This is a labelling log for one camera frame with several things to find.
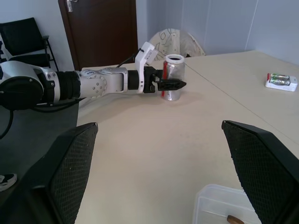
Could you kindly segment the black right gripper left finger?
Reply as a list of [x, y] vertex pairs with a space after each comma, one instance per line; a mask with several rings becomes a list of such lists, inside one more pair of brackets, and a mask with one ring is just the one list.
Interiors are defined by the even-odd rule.
[[97, 133], [92, 122], [59, 135], [0, 205], [0, 224], [75, 224]]

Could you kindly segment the black and white shoe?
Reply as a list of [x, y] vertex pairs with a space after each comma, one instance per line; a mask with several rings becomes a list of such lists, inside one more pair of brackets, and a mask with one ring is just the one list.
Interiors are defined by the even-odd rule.
[[0, 175], [0, 192], [12, 187], [17, 181], [17, 174]]

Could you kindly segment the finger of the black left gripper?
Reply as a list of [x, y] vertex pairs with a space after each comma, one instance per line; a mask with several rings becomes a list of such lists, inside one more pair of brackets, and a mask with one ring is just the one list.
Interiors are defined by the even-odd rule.
[[157, 79], [159, 91], [177, 91], [186, 86], [186, 82], [180, 79]]

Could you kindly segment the small brown disc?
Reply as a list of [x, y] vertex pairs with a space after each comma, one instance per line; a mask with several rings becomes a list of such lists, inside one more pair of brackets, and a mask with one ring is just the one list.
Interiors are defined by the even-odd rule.
[[242, 220], [240, 220], [232, 215], [227, 216], [227, 222], [230, 224], [244, 224], [244, 222]]

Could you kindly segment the black folding chair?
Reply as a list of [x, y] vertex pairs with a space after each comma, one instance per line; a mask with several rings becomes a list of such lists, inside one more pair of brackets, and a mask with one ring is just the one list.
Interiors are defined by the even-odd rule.
[[35, 19], [0, 23], [0, 35], [10, 61], [19, 61], [39, 67], [51, 67], [53, 62], [59, 71], [48, 35], [42, 35]]

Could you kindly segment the clear plastic container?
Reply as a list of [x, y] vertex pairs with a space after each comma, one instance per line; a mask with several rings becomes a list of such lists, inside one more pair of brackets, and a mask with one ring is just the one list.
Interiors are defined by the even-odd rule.
[[197, 193], [192, 224], [230, 224], [228, 216], [262, 224], [243, 190], [209, 184]]

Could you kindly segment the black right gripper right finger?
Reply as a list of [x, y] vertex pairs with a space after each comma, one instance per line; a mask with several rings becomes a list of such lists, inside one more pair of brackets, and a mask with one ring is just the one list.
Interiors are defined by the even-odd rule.
[[271, 132], [221, 125], [234, 167], [262, 224], [299, 224], [299, 159]]

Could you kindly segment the white battery pack box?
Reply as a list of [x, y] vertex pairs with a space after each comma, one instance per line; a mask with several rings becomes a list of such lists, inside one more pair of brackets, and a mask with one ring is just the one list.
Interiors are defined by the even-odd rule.
[[265, 87], [282, 90], [282, 91], [296, 91], [298, 82], [296, 77], [281, 75], [277, 73], [268, 73]]

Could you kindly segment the brown wooden door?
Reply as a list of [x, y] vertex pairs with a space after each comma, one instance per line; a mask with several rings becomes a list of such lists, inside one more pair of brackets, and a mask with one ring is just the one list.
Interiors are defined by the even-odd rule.
[[137, 51], [136, 0], [58, 0], [74, 68], [118, 65]]

